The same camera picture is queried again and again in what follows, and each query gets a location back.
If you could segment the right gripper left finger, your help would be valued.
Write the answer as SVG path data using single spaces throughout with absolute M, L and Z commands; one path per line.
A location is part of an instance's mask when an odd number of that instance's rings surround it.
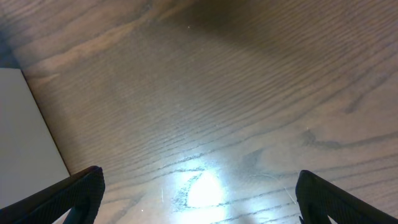
M 1 223 L 94 222 L 104 195 L 103 170 L 88 167 L 19 202 L 1 209 Z

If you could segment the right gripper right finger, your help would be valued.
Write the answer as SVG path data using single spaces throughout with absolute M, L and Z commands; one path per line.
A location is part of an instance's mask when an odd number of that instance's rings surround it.
M 295 194 L 300 208 L 300 222 L 304 224 L 358 223 L 397 224 L 397 219 L 384 213 L 341 188 L 301 170 Z

